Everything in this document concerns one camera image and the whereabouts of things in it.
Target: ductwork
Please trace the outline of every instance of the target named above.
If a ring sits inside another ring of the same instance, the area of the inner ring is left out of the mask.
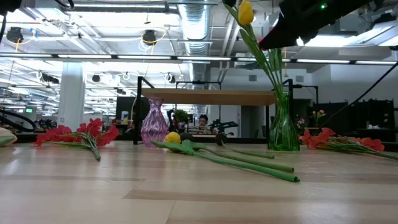
[[[207,37],[210,24],[211,6],[201,4],[180,4],[178,9],[181,15],[181,26],[184,39],[203,40]],[[185,43],[188,55],[204,56],[208,55],[209,45],[205,43]],[[191,63],[191,81],[208,81],[210,79],[210,68],[205,63]],[[193,89],[201,89],[206,86],[193,85]],[[204,105],[197,105],[195,110],[200,113]]]

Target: table surface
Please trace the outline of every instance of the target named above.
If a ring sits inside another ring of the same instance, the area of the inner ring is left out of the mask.
[[[306,149],[262,159],[295,167],[295,184],[130,141],[100,153],[1,148],[0,223],[398,223],[398,162],[388,159]]]

